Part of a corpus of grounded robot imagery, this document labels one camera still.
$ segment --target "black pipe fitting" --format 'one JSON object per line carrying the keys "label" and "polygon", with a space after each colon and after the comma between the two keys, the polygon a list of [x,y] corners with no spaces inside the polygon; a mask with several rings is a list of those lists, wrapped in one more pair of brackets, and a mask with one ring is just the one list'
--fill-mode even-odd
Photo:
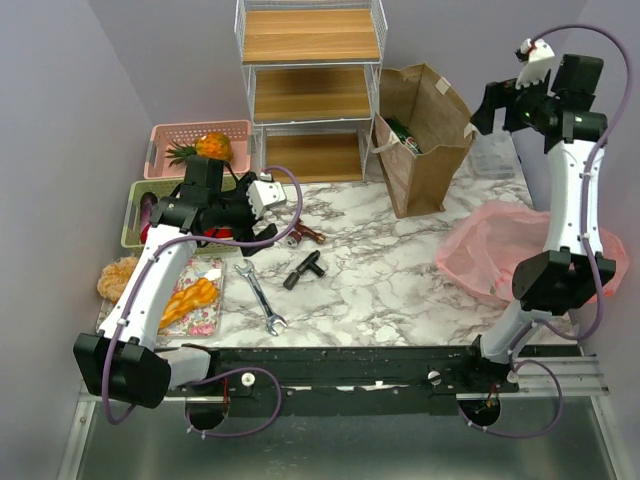
{"label": "black pipe fitting", "polygon": [[307,270],[311,270],[319,278],[324,277],[325,271],[316,264],[319,258],[320,258],[320,252],[318,250],[311,253],[307,258],[305,258],[302,261],[302,263],[298,265],[296,269],[293,272],[291,272],[287,277],[287,279],[284,281],[284,283],[282,284],[284,288],[286,288],[287,290],[293,290],[293,287],[296,286],[296,283],[298,283],[298,280],[300,280],[300,277]]}

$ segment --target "wrench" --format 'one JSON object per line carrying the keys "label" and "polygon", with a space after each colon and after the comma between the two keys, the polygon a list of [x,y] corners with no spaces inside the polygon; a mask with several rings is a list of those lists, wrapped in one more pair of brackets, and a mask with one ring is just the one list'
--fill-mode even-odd
{"label": "wrench", "polygon": [[265,317],[267,317],[267,332],[269,332],[274,337],[277,337],[279,334],[274,328],[276,324],[282,325],[284,328],[287,328],[287,322],[280,315],[276,314],[272,309],[271,305],[267,301],[267,297],[265,297],[260,284],[258,283],[258,279],[254,273],[253,263],[249,260],[245,260],[246,264],[244,267],[240,265],[236,265],[235,269],[240,275],[242,275],[249,285],[251,285],[251,290],[253,290],[254,295],[258,299],[258,303],[262,307],[262,311],[264,312]]}

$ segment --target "metal floor panel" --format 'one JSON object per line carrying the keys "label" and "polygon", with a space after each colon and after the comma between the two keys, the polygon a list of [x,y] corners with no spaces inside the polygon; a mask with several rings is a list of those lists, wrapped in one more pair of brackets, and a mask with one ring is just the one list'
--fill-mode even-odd
{"label": "metal floor panel", "polygon": [[[553,416],[550,398],[503,399],[495,425],[525,432]],[[221,431],[255,426],[233,418]],[[550,435],[507,440],[469,429],[459,417],[283,417],[242,439],[186,433],[183,405],[137,409],[118,427],[97,404],[78,478],[288,480],[615,479],[589,398],[568,398]]]}

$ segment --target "paper bag handle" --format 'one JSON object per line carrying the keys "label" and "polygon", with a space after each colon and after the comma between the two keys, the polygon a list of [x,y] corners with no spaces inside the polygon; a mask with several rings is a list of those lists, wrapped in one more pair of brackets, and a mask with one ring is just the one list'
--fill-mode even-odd
{"label": "paper bag handle", "polygon": [[391,130],[389,132],[389,140],[387,141],[387,143],[380,147],[372,148],[371,153],[385,152],[389,150],[391,147],[393,147],[394,145],[396,145],[397,143],[400,143],[400,138],[396,135],[396,132]]}

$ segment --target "cable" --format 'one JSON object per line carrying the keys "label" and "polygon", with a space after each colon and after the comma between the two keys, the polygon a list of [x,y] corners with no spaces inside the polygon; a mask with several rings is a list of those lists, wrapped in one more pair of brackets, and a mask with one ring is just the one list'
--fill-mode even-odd
{"label": "cable", "polygon": [[564,395],[562,394],[562,388],[560,387],[560,381],[558,380],[558,377],[556,377],[555,373],[553,373],[551,371],[551,369],[549,367],[547,367],[544,363],[538,362],[537,360],[532,360],[530,358],[526,359],[526,360],[522,360],[521,362],[519,362],[515,368],[514,368],[514,372],[518,372],[518,370],[520,370],[524,365],[526,364],[533,364],[533,365],[537,365],[538,367],[542,368],[543,370],[545,370],[549,376],[551,377],[551,379],[553,380],[553,383],[555,383],[556,388],[558,389],[558,410],[556,411],[556,415],[553,418],[553,420],[551,421],[551,423],[549,423],[549,425],[547,425],[546,427],[537,430],[535,432],[530,432],[530,433],[509,433],[509,432],[503,432],[500,430],[493,430],[491,428],[488,427],[481,427],[480,425],[473,423],[469,417],[467,417],[467,414],[464,413],[464,411],[462,410],[462,408],[458,407],[458,412],[460,413],[460,415],[462,416],[462,418],[465,420],[465,422],[467,422],[467,426],[474,428],[480,432],[483,433],[488,433],[489,435],[493,435],[495,437],[501,437],[501,438],[511,438],[514,440],[524,440],[524,439],[528,439],[528,438],[535,438],[535,437],[540,437],[542,435],[546,435],[547,433],[549,433],[551,430],[553,430],[558,423],[560,422],[560,418],[562,418],[562,414],[564,413]]}
{"label": "cable", "polygon": [[217,382],[224,378],[230,377],[231,375],[235,375],[236,373],[243,373],[243,372],[264,373],[267,377],[271,379],[271,381],[273,382],[273,385],[276,387],[276,407],[273,409],[273,413],[267,419],[267,421],[264,422],[262,425],[259,425],[255,428],[251,428],[249,430],[245,430],[244,432],[216,433],[212,430],[198,430],[197,428],[195,428],[191,424],[191,417],[189,415],[189,410],[186,410],[184,417],[185,417],[185,420],[187,421],[187,424],[189,425],[189,428],[187,429],[187,433],[190,433],[191,431],[197,432],[200,435],[202,435],[203,440],[205,437],[240,438],[240,437],[247,437],[249,435],[253,435],[254,433],[258,433],[264,430],[265,428],[267,428],[269,425],[271,425],[274,422],[274,420],[278,416],[278,413],[280,413],[280,408],[282,407],[282,389],[280,387],[280,383],[278,382],[278,379],[269,370],[265,370],[264,368],[260,368],[260,367],[236,368],[234,370],[229,370],[228,372],[221,373],[220,375],[216,375],[215,377],[205,378],[204,380],[200,380],[198,382],[192,382],[189,385],[205,385],[207,383]]}
{"label": "cable", "polygon": [[102,406],[104,408],[104,415],[107,417],[107,422],[111,425],[119,425],[124,422],[125,419],[131,414],[135,405],[129,405],[125,412],[120,417],[114,417],[113,412],[111,411],[111,403],[109,402],[109,379],[111,376],[111,363],[113,361],[113,354],[116,350],[117,339],[120,338],[120,334],[122,333],[123,325],[118,324],[115,332],[113,333],[113,337],[109,342],[109,348],[107,348],[107,356],[104,359],[104,367],[102,369]]}
{"label": "cable", "polygon": [[620,118],[622,117],[622,114],[623,114],[625,108],[627,107],[627,104],[629,103],[629,98],[631,96],[631,90],[633,88],[633,67],[632,67],[632,62],[631,62],[631,56],[630,56],[628,50],[615,37],[615,35],[613,35],[612,33],[608,32],[607,30],[605,30],[603,28],[596,27],[594,25],[587,25],[587,24],[581,24],[581,23],[560,25],[558,27],[554,27],[554,28],[550,28],[548,30],[545,30],[544,32],[540,33],[539,35],[536,35],[534,37],[534,39],[532,40],[532,43],[535,43],[541,37],[546,36],[546,35],[548,35],[550,33],[554,33],[554,32],[557,32],[559,30],[568,30],[568,29],[591,30],[593,32],[599,33],[599,34],[604,35],[605,37],[607,37],[609,40],[611,40],[615,44],[615,46],[620,51],[620,54],[622,55],[622,59],[624,60],[624,63],[625,63],[626,69],[627,69],[627,83],[626,83],[626,86],[625,86],[625,89],[624,89],[624,94],[622,96],[622,100],[620,100],[620,105],[618,106],[618,109],[616,110],[616,113],[613,115],[613,118],[611,119],[611,122],[609,123],[609,126],[604,131],[602,136],[598,139],[598,141],[595,143],[595,145],[591,149],[591,152],[589,152],[589,156],[587,157],[587,162],[586,162],[586,164],[584,166],[584,172],[583,172],[583,177],[582,177],[582,188],[581,188],[581,193],[580,193],[580,201],[582,203],[581,210],[580,210],[580,230],[581,230],[581,237],[582,237],[582,246],[583,246],[585,252],[587,253],[587,259],[589,260],[589,265],[591,267],[591,273],[593,274],[593,281],[594,281],[595,287],[596,287],[596,318],[594,319],[593,323],[587,329],[586,332],[579,333],[578,335],[566,334],[566,333],[560,331],[558,328],[556,328],[551,323],[549,323],[547,320],[544,320],[544,319],[537,320],[539,323],[541,323],[542,325],[547,327],[549,330],[551,330],[553,333],[555,333],[559,337],[562,337],[565,340],[574,340],[574,341],[579,342],[579,341],[585,340],[585,339],[589,338],[591,335],[593,335],[596,332],[596,330],[598,330],[598,328],[600,327],[600,324],[602,323],[602,319],[604,317],[604,291],[603,291],[603,287],[602,287],[602,280],[600,279],[600,271],[598,269],[598,264],[597,264],[595,255],[593,253],[593,250],[591,249],[591,244],[589,243],[589,232],[587,231],[587,229],[588,229],[587,221],[588,221],[588,218],[589,218],[588,201],[589,201],[589,186],[590,186],[589,184],[590,184],[590,181],[591,181],[591,167],[593,166],[593,163],[594,163],[594,161],[596,159],[598,151],[603,147],[603,145],[608,140],[609,135],[611,135],[611,132],[613,131],[613,129],[618,124]]}
{"label": "cable", "polygon": [[260,240],[257,242],[237,242],[235,240],[222,240],[219,238],[211,238],[211,237],[205,237],[205,236],[199,236],[199,235],[188,235],[185,237],[174,238],[160,245],[156,249],[156,251],[153,253],[153,255],[151,255],[147,263],[142,267],[142,270],[140,271],[140,275],[138,275],[138,278],[134,282],[133,287],[131,288],[131,293],[129,294],[129,298],[127,298],[127,301],[124,304],[124,308],[122,309],[123,312],[122,312],[121,321],[123,323],[118,324],[118,326],[116,327],[113,333],[113,337],[111,337],[111,341],[109,342],[107,355],[104,360],[104,367],[102,369],[102,388],[101,388],[102,406],[104,408],[104,413],[105,413],[105,416],[107,417],[107,421],[111,425],[118,425],[119,423],[122,423],[129,416],[129,414],[135,407],[135,405],[129,405],[126,412],[121,417],[116,418],[113,416],[113,412],[111,411],[111,403],[109,402],[109,378],[111,373],[111,363],[113,361],[113,355],[116,349],[117,342],[120,339],[122,329],[124,328],[124,324],[127,320],[127,317],[129,316],[129,313],[131,313],[131,306],[133,305],[133,302],[135,301],[136,296],[138,295],[138,292],[140,290],[140,287],[142,286],[144,279],[149,273],[149,270],[155,264],[155,259],[157,259],[158,255],[160,255],[167,248],[182,242],[202,241],[206,243],[217,243],[219,245],[227,245],[231,247],[266,247],[266,246],[273,245],[278,240],[289,235],[289,232],[291,232],[295,228],[298,220],[300,219],[300,215],[302,214],[302,189],[300,188],[300,183],[296,179],[295,175],[293,175],[293,173],[291,173],[289,169],[285,167],[279,167],[279,166],[267,167],[264,169],[265,172],[271,172],[274,170],[283,172],[291,179],[291,183],[296,189],[296,195],[298,200],[298,203],[296,205],[296,211],[293,214],[293,219],[291,220],[291,223],[289,223],[289,225],[287,225],[287,227],[282,232],[278,233],[275,237],[272,237],[267,240]]}

